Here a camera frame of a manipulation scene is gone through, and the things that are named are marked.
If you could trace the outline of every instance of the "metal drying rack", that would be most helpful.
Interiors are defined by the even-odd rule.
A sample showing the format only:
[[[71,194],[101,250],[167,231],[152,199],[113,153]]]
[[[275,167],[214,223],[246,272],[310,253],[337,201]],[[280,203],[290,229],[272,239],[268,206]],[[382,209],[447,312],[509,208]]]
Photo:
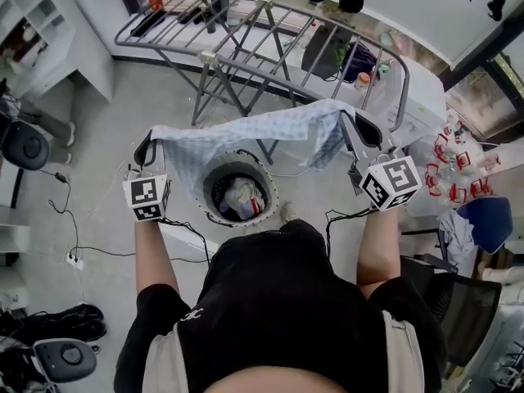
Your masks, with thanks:
[[[233,5],[245,1],[255,2],[255,6],[251,11],[243,15],[242,19],[236,25],[228,27],[224,21],[224,17]],[[162,3],[161,6],[165,7],[164,14],[162,16],[157,16],[158,19],[152,21],[152,24],[147,27],[143,34],[140,34],[138,37],[132,36],[133,27],[143,21],[146,16],[151,16],[149,13],[152,13],[154,8],[160,5],[160,2]],[[222,8],[217,11],[215,8],[218,3]],[[276,21],[273,16],[273,10],[275,7],[285,11],[283,16],[280,16]],[[201,11],[196,12],[195,9],[198,8],[200,8]],[[262,13],[265,13],[265,20],[267,23],[265,29],[267,29],[267,32],[254,47],[248,48],[246,45],[247,38],[249,37],[255,23],[258,20],[262,20],[262,17],[260,16]],[[284,49],[280,38],[278,37],[278,32],[284,20],[291,14],[307,16],[308,20],[298,29],[294,40],[286,47],[286,49]],[[193,21],[199,19],[200,23],[193,26]],[[324,23],[329,28],[330,33],[318,55],[315,57],[313,64],[305,74],[304,78],[298,83],[299,80],[293,81],[291,79],[286,59],[296,47],[300,39],[304,36],[307,29],[315,21]],[[202,48],[209,47],[209,41],[214,37],[212,34],[206,40],[206,45],[201,44],[201,47],[199,48],[199,45],[195,42],[196,39],[205,30],[213,27],[217,23],[224,29],[225,36],[223,36],[222,39],[212,47],[212,49],[209,50]],[[325,99],[325,96],[317,94],[305,85],[308,83],[311,76],[314,75],[314,69],[320,61],[321,56],[326,51],[332,37],[339,30],[355,36],[356,40],[354,41],[353,49],[346,62],[345,68],[341,72],[340,78],[337,80],[331,98],[337,98],[337,95],[341,90],[342,82],[344,81],[344,77],[350,67],[351,61],[355,56],[356,48],[359,46],[359,43],[366,42],[367,45],[371,45],[378,49],[378,55],[377,63],[368,86],[368,91],[362,102],[362,111],[365,111],[371,93],[373,92],[373,85],[377,81],[378,66],[384,52],[400,63],[404,70],[404,82],[400,93],[399,109],[395,124],[390,128],[390,132],[395,131],[400,127],[402,119],[404,118],[404,108],[408,97],[409,86],[409,71],[400,56],[373,39],[363,36],[361,33],[347,25],[343,25],[340,22],[307,11],[276,3],[274,0],[156,0],[149,6],[144,7],[137,15],[133,16],[133,18],[119,31],[115,37],[115,44],[123,47],[140,47],[155,51],[168,66],[172,67],[187,82],[187,84],[195,90],[196,101],[192,114],[192,125],[195,125],[199,115],[203,112],[212,98],[217,98],[222,102],[229,103],[235,106],[242,116],[248,116],[253,106],[257,103],[260,96],[269,85],[276,85],[277,87],[286,89],[289,92],[289,99],[294,107],[296,107],[296,95],[301,95],[312,102]],[[240,39],[235,36],[236,34],[242,35]],[[260,53],[260,47],[262,47],[265,41],[271,36],[273,36],[278,51],[277,60]],[[232,43],[233,46],[227,46],[226,44],[228,43]],[[167,52],[195,56],[201,60],[203,67],[198,84],[193,83],[186,73],[184,73],[177,64],[171,61],[171,59],[166,55]],[[241,54],[244,57],[241,60],[238,60],[238,57]],[[256,65],[249,65],[248,62],[252,59],[253,61],[258,61],[258,63]],[[264,63],[269,63],[273,67],[270,70],[263,70],[261,69],[261,66]],[[283,77],[277,76],[280,69],[282,69]],[[240,76],[240,72],[247,73],[248,76]],[[235,76],[245,80],[238,93],[235,93],[235,90],[230,83]],[[255,96],[253,96],[247,105],[244,105],[240,102],[239,97],[255,76],[263,81],[258,87]],[[210,90],[211,84],[217,78],[219,79],[219,82],[212,90]],[[227,93],[227,96],[222,94],[224,90]],[[271,155],[273,154],[278,141],[274,141],[269,149],[261,140],[257,140],[257,142],[268,162],[272,164],[273,160]]]

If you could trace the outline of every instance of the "laundry basket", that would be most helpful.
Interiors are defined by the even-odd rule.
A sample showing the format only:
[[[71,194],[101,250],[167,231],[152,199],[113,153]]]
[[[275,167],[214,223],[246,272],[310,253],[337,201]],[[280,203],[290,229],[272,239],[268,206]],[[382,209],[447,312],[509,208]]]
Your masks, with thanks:
[[[219,211],[219,205],[235,178],[250,178],[262,193],[265,209],[246,221],[227,219]],[[264,221],[278,210],[277,188],[268,171],[257,157],[246,151],[227,151],[214,157],[196,180],[193,193],[199,208],[206,213],[209,221],[227,227],[247,227]]]

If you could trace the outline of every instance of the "black t-shirt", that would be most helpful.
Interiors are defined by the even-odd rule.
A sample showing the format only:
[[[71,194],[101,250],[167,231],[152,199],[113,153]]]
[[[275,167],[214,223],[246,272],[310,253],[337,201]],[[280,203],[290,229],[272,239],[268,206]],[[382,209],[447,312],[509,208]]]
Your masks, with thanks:
[[[152,340],[176,322],[190,393],[256,366],[301,368],[349,392],[386,393],[383,309],[413,324],[426,392],[440,389],[445,369],[440,326],[409,281],[385,282],[366,300],[318,249],[278,232],[244,237],[241,246],[226,242],[193,309],[166,285],[140,292],[137,308],[117,363],[116,393],[141,391]]]

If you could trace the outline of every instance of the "blue checkered cloth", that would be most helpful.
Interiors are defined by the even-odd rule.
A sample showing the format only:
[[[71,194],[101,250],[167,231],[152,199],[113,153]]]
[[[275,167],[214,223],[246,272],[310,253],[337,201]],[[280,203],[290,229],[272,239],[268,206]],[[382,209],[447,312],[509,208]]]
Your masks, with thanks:
[[[152,129],[151,139],[162,140],[165,155],[176,169],[181,184],[193,194],[196,180],[213,157],[242,148],[242,144],[249,140],[306,141],[310,125],[316,125],[317,138],[306,164],[312,169],[324,169],[344,144],[338,122],[342,111],[355,117],[351,105],[324,99],[306,106],[240,118],[208,129],[157,125]]]

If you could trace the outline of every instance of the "gray floor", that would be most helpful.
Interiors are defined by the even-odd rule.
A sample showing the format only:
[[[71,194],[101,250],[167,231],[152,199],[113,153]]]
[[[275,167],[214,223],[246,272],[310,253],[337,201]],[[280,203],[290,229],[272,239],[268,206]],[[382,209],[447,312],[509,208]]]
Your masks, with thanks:
[[[119,165],[130,160],[134,148],[145,132],[155,124],[189,128],[194,95],[188,85],[172,70],[151,65],[118,62],[115,98],[111,104],[86,86],[77,88],[73,121],[77,141],[72,148],[71,165],[47,165],[46,171],[63,173],[71,182],[70,209],[79,227],[81,246],[95,246],[115,253],[133,252],[133,217],[124,202],[121,187],[124,168],[108,192]],[[246,90],[246,96],[253,89]],[[290,102],[265,94],[255,113],[291,107]],[[236,110],[219,102],[206,126],[238,117]],[[277,161],[270,169],[276,174],[295,174],[303,169],[297,160],[283,150],[275,153]],[[348,160],[339,155],[319,173],[310,171],[298,178],[275,178],[282,198],[294,201],[299,215],[324,233],[324,211],[335,208],[347,213],[368,206],[365,196],[356,197],[346,175]],[[135,316],[133,257],[115,258],[100,252],[84,250],[85,268],[75,272],[65,262],[65,252],[75,245],[75,231],[70,216],[56,214],[48,199],[61,208],[67,186],[53,177],[38,172],[25,174],[19,195],[19,209],[26,210],[31,225],[30,251],[23,254],[17,268],[31,295],[29,312],[57,312],[77,305],[93,303],[106,316],[108,332],[98,345],[97,371],[87,379],[61,386],[64,392],[99,393],[112,391],[115,363],[127,331]],[[95,207],[97,210],[88,215]],[[241,230],[223,228],[207,221],[174,180],[169,200],[168,217],[189,220],[194,228],[214,242],[223,242],[242,234]],[[277,215],[254,230],[278,228]],[[333,225],[332,264],[338,275],[355,278],[357,250],[363,219]],[[174,251],[172,257],[188,257]],[[194,305],[206,275],[206,264],[173,262],[183,299]]]

